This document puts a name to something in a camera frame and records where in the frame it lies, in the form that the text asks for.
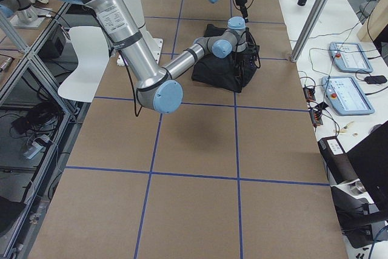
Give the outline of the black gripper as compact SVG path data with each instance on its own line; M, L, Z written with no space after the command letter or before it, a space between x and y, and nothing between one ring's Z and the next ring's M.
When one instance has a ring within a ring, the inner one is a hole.
M235 0L236 6L240 9L245 23L249 22L248 11L246 8L247 0Z
M249 65L251 62L251 56L252 54L247 50L235 52L233 55L233 67L238 68Z

